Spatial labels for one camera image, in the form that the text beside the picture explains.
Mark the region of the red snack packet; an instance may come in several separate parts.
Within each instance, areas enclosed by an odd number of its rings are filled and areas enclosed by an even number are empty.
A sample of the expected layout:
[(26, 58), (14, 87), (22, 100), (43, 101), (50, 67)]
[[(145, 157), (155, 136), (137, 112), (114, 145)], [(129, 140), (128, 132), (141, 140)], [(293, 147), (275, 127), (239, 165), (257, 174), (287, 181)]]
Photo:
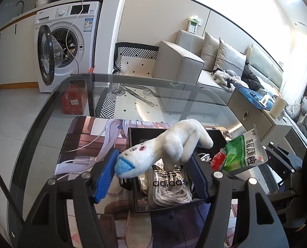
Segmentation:
[(211, 167), (214, 171), (220, 171), (223, 168), (224, 162), (226, 159), (226, 155), (222, 152), (215, 154), (213, 159), (211, 160)]

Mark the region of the adidas bag of laces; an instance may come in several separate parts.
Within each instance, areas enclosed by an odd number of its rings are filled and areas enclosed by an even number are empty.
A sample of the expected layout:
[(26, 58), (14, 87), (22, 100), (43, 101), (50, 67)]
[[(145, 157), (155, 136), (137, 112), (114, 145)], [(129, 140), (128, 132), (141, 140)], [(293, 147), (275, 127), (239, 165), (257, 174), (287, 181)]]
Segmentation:
[(192, 202), (188, 174), (181, 166), (166, 171), (162, 159), (138, 176), (138, 208), (141, 211), (174, 207)]

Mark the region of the white plush toy blue nose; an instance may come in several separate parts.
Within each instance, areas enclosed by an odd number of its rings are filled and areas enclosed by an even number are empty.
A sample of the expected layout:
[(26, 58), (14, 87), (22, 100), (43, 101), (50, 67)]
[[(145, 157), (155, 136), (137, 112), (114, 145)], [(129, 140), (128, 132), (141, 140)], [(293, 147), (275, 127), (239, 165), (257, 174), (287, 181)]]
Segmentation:
[(190, 160), (198, 143), (207, 149), (213, 147), (213, 140), (204, 126), (195, 119), (179, 121), (156, 138), (120, 153), (116, 160), (115, 173), (118, 178), (135, 178), (160, 159), (163, 160), (166, 171), (173, 171), (175, 166)]

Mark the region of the green white medicine pack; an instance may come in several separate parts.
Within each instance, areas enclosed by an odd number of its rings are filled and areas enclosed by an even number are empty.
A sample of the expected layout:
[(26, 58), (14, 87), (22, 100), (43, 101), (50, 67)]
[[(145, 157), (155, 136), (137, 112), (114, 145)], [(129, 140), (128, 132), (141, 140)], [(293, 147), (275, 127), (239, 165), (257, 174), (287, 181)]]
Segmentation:
[(224, 150), (226, 158), (222, 169), (225, 171), (247, 170), (268, 161), (255, 125), (253, 129), (227, 142)]

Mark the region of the anime printed desk mat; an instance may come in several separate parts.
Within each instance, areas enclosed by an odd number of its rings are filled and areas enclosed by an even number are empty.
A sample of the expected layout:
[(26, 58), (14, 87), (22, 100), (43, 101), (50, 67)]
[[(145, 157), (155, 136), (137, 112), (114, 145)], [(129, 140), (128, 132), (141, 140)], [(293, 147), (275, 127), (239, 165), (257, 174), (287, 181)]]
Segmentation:
[[(170, 124), (75, 117), (59, 154), (55, 177), (69, 181), (104, 159), (112, 148), (127, 148), (154, 138)], [(195, 193), (182, 167), (164, 172), (163, 162), (141, 176), (114, 177), (95, 205), (109, 247), (195, 247), (209, 205)]]

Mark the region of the red box under table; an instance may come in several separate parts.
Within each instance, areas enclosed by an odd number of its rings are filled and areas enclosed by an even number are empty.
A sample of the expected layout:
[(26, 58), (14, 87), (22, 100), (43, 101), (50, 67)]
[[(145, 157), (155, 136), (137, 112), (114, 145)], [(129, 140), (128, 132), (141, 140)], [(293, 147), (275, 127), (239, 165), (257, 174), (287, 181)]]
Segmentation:
[(87, 103), (87, 88), (83, 83), (70, 84), (61, 96), (61, 107), (64, 114), (83, 115)]

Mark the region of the beige side cabinet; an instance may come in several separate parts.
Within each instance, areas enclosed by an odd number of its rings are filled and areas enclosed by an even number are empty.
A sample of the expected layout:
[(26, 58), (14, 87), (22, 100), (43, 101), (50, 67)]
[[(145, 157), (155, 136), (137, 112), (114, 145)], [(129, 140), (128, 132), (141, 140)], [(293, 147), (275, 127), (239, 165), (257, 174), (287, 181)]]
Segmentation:
[(235, 89), (228, 107), (240, 120), (246, 130), (257, 127), (258, 136), (264, 145), (279, 144), (292, 128), (287, 118), (273, 119), (269, 111), (256, 108), (239, 90)]

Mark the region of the grey down jacket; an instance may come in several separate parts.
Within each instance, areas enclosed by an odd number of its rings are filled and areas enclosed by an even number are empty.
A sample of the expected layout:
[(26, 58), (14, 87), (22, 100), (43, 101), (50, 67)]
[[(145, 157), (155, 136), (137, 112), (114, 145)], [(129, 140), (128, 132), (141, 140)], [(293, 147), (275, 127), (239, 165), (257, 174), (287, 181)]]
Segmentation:
[(285, 111), (302, 133), (307, 136), (307, 97), (304, 96), (298, 104), (287, 105)]

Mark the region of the blue book on cabinet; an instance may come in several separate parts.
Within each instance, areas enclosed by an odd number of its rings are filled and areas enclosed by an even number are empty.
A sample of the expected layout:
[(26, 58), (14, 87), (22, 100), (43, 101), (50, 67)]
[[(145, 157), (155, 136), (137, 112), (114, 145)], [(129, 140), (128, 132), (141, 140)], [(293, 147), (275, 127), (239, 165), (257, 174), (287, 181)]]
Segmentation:
[(260, 102), (263, 98), (263, 95), (249, 88), (246, 88), (238, 83), (235, 83), (234, 86), (235, 86), (235, 90), (238, 90), (257, 109), (264, 109), (267, 111), (270, 111), (272, 109), (273, 104), (274, 104), (272, 99), (268, 99), (267, 103), (263, 105)]

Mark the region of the black jacket on sofa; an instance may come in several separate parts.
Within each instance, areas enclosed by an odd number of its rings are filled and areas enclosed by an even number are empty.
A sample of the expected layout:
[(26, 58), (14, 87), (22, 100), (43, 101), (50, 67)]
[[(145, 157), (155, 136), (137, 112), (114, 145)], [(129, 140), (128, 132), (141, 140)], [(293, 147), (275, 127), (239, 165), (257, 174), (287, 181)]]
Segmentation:
[(257, 76), (250, 70), (249, 61), (246, 58), (244, 69), (242, 71), (241, 80), (245, 82), (248, 87), (253, 91), (258, 91), (259, 89), (264, 89), (258, 80)]

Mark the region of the grey cushion right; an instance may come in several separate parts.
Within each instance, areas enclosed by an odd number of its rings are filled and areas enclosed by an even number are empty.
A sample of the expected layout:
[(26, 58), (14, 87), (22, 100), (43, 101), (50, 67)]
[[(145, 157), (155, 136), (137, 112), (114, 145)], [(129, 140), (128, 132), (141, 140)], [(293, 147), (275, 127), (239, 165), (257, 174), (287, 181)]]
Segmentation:
[(213, 71), (217, 69), (232, 70), (238, 76), (241, 76), (246, 61), (246, 55), (240, 53), (232, 46), (225, 43), (221, 38), (219, 38), (219, 41), (220, 46)]

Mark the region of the grey cushion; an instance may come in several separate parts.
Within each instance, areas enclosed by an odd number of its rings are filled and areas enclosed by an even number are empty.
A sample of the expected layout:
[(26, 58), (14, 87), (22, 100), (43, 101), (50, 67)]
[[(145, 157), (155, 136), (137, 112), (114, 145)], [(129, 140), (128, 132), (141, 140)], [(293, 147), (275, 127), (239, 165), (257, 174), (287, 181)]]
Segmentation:
[(225, 43), (221, 38), (219, 38), (219, 41), (220, 46), (213, 71), (217, 69), (232, 70), (238, 76), (241, 76), (246, 61), (246, 55), (240, 53), (232, 46)]
[(217, 53), (219, 50), (220, 41), (217, 38), (214, 38), (207, 32), (204, 36), (204, 44), (201, 53), (201, 59), (204, 61), (203, 70), (212, 72), (217, 58)]

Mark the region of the grey cushion left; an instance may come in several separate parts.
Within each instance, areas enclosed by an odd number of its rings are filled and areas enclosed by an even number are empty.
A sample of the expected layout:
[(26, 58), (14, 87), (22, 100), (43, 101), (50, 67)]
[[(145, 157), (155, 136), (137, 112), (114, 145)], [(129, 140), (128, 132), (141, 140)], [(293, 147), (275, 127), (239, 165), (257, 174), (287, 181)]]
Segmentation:
[(204, 36), (204, 44), (201, 53), (201, 59), (204, 61), (203, 70), (212, 72), (217, 58), (217, 53), (219, 50), (220, 41), (217, 38), (214, 38), (207, 32)]

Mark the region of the white front-load washing machine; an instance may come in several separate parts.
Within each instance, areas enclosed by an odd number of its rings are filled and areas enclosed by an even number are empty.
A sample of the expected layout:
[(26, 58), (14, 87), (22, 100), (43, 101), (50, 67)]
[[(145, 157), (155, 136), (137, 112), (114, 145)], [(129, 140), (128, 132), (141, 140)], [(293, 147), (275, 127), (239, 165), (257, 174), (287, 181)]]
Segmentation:
[(51, 93), (73, 74), (93, 67), (102, 1), (82, 1), (38, 11), (35, 19), (39, 91)]

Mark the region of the white bowl on counter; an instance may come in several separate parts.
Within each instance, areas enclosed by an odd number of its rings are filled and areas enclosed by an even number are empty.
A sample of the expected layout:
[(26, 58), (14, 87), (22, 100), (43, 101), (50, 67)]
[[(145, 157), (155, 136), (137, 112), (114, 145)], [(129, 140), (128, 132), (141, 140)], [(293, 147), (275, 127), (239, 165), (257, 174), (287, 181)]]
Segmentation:
[(35, 2), (35, 7), (40, 7), (40, 6), (43, 6), (43, 5), (47, 5), (50, 2), (51, 2), (51, 0), (37, 0)]

